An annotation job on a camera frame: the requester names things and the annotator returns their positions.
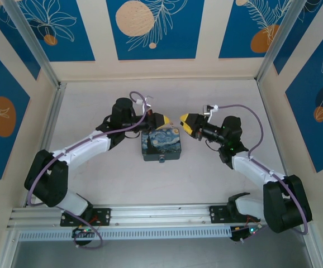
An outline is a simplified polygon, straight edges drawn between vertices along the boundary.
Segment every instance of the white table surface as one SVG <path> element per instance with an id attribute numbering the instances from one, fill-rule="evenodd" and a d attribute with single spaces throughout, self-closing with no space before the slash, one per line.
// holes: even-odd
<path id="1" fill-rule="evenodd" d="M 115 100 L 137 90 L 154 97 L 154 112 L 168 116 L 180 130 L 179 160 L 145 162 L 140 138 L 123 140 L 117 147 L 82 164 L 69 177 L 69 189 L 93 204 L 223 203 L 241 192 L 256 192 L 245 176 L 231 170 L 204 140 L 189 137 L 179 125 L 185 113 L 202 113 L 204 104 L 243 104 L 253 109 L 264 127 L 264 141 L 254 156 L 283 172 L 276 144 L 254 80 L 155 79 L 68 83 L 50 150 L 80 140 L 111 113 Z M 141 114 L 141 107 L 135 107 Z M 254 116 L 242 108 L 220 110 L 211 123 L 221 125 L 228 115 L 241 118 L 242 142 L 252 148 L 260 138 Z"/>

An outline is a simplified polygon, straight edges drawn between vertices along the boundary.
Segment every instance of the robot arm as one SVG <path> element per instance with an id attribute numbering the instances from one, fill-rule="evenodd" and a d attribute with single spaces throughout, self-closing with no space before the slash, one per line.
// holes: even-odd
<path id="1" fill-rule="evenodd" d="M 68 210 L 89 221 L 93 205 L 68 189 L 69 173 L 92 157 L 114 148 L 125 138 L 125 131 L 150 131 L 169 123 L 166 116 L 152 110 L 142 118 L 135 114 L 130 99 L 118 99 L 112 107 L 112 114 L 87 137 L 61 150 L 39 151 L 25 180 L 25 188 L 30 190 L 41 171 L 55 160 L 38 180 L 33 194 L 48 207 Z"/>
<path id="2" fill-rule="evenodd" d="M 262 197 L 241 193 L 229 198 L 227 208 L 236 218 L 252 216 L 265 220 L 274 232 L 283 232 L 304 222 L 302 215 L 290 198 L 288 190 L 297 199 L 306 221 L 312 220 L 312 213 L 301 180 L 292 175 L 285 176 L 269 169 L 248 153 L 241 142 L 241 119 L 228 116 L 221 127 L 210 124 L 210 117 L 217 106 L 205 106 L 204 114 L 185 114 L 181 116 L 181 125 L 193 138 L 206 138 L 217 142 L 221 161 L 229 168 L 245 175 L 263 191 Z"/>

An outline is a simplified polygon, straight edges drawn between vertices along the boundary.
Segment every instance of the painted box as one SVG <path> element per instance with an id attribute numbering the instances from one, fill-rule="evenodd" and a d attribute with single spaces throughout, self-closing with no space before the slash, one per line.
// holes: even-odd
<path id="1" fill-rule="evenodd" d="M 179 129 L 167 128 L 143 132 L 141 151 L 144 161 L 163 163 L 165 160 L 179 159 L 182 152 Z"/>

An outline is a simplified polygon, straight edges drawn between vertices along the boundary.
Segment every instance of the purple cable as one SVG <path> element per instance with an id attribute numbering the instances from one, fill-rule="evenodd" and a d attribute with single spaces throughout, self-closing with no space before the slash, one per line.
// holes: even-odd
<path id="1" fill-rule="evenodd" d="M 250 158 L 251 157 L 251 153 L 258 147 L 258 146 L 260 146 L 260 144 L 262 143 L 262 141 L 263 141 L 263 137 L 264 137 L 264 131 L 263 131 L 263 126 L 262 126 L 262 123 L 261 123 L 261 120 L 260 120 L 260 118 L 258 117 L 258 115 L 251 109 L 251 108 L 249 108 L 249 107 L 247 107 L 247 106 L 244 106 L 244 105 L 242 105 L 242 104 L 232 104 L 232 105 L 226 105 L 226 106 L 219 106 L 218 108 L 219 109 L 223 109 L 223 108 L 231 108 L 231 107 L 242 107 L 242 108 L 245 108 L 245 109 L 247 109 L 248 111 L 250 111 L 255 117 L 256 117 L 256 119 L 257 119 L 257 121 L 258 121 L 258 124 L 260 125 L 260 129 L 261 129 L 261 138 L 260 138 L 260 140 L 259 140 L 259 142 L 255 145 L 255 146 L 253 146 L 252 148 L 251 148 L 251 150 L 249 151 L 249 153 L 248 153 L 248 157 Z M 250 161 L 252 161 L 253 163 L 255 163 L 256 165 L 258 165 L 260 168 L 262 168 L 263 170 L 265 170 L 267 173 L 270 173 L 270 170 L 267 168 L 267 167 L 265 167 L 264 165 L 262 165 L 261 163 L 259 163 L 259 162 L 257 162 L 256 160 L 254 160 L 254 159 L 252 159 L 252 158 L 250 158 Z M 289 187 L 287 186 L 287 184 L 285 184 L 284 182 L 283 182 L 283 180 L 280 178 L 280 177 L 278 177 L 276 174 L 272 174 L 272 177 L 274 177 L 275 179 L 277 179 L 278 180 L 278 182 L 285 188 L 285 190 L 287 191 L 287 193 L 289 194 L 289 196 L 292 198 L 292 200 L 293 200 L 293 202 L 294 202 L 294 204 L 296 205 L 296 207 L 297 207 L 297 209 L 299 210 L 299 212 L 300 212 L 300 215 L 301 215 L 301 218 L 302 218 L 302 221 L 303 221 L 303 225 L 304 225 L 304 227 L 305 227 L 305 230 L 303 231 L 303 232 L 301 232 L 301 231 L 299 231 L 299 230 L 296 230 L 295 229 L 295 231 L 296 232 L 298 232 L 298 233 L 300 233 L 300 234 L 302 234 L 302 235 L 306 235 L 306 234 L 308 234 L 308 223 L 307 223 L 307 219 L 306 219 L 306 215 L 305 215 L 305 213 L 304 213 L 304 211 L 303 211 L 303 209 L 302 209 L 302 207 L 301 207 L 301 205 L 300 205 L 300 203 L 298 202 L 298 200 L 297 200 L 297 198 L 296 198 L 296 196 L 292 193 L 292 191 L 289 189 Z"/>
<path id="2" fill-rule="evenodd" d="M 105 132 L 105 133 L 101 133 L 101 134 L 97 134 L 95 136 L 92 137 L 92 139 L 94 138 L 99 138 L 99 137 L 102 137 L 102 136 L 106 136 L 106 135 L 110 135 L 110 134 L 114 134 L 114 133 L 119 133 L 119 132 L 124 132 L 124 131 L 128 131 L 128 130 L 131 130 L 133 129 L 134 127 L 138 126 L 145 118 L 146 116 L 146 113 L 147 113 L 147 110 L 148 110 L 148 107 L 146 105 L 146 101 L 144 99 L 144 97 L 137 91 L 132 91 L 129 93 L 129 97 L 130 99 L 133 101 L 133 102 L 136 102 L 136 100 L 134 100 L 132 98 L 132 95 L 133 94 L 137 94 L 143 101 L 144 103 L 144 107 L 145 107 L 145 110 L 144 110 L 144 113 L 143 113 L 143 116 L 141 117 L 141 119 L 134 125 L 130 126 L 130 127 L 126 127 L 126 128 L 122 128 L 120 130 L 112 130 L 112 131 L 108 131 L 108 132 Z M 85 144 L 86 142 L 90 141 L 91 139 L 90 138 L 86 138 L 85 140 L 75 144 L 74 146 L 66 149 L 66 154 L 71 152 L 72 150 L 76 149 L 77 147 Z M 63 153 L 60 153 L 58 156 L 56 156 L 55 158 L 53 158 L 41 171 L 40 173 L 37 175 L 36 179 L 34 180 L 34 183 L 32 183 L 31 185 L 31 188 L 30 190 L 28 191 L 28 195 L 27 195 L 27 204 L 31 207 L 37 207 L 38 205 L 42 205 L 43 203 L 39 203 L 39 204 L 32 204 L 31 203 L 31 198 L 32 198 L 32 194 L 35 190 L 35 187 L 36 185 L 38 184 L 39 180 L 41 179 L 41 177 L 45 174 L 45 172 L 47 171 L 47 169 L 54 163 L 56 162 L 60 157 L 62 157 L 64 154 Z M 77 215 L 73 214 L 72 212 L 68 211 L 68 210 L 65 210 L 66 213 L 70 214 L 72 217 L 76 218 L 77 220 L 83 222 L 85 225 L 87 225 L 88 227 L 90 227 L 100 238 L 101 240 L 101 243 L 97 246 L 97 247 L 81 247 L 81 248 L 85 248 L 85 249 L 97 249 L 97 248 L 100 248 L 102 247 L 102 236 L 100 235 L 100 233 L 98 233 L 98 231 L 91 225 L 89 224 L 88 222 L 86 222 L 85 220 L 83 220 L 81 217 L 78 217 Z"/>

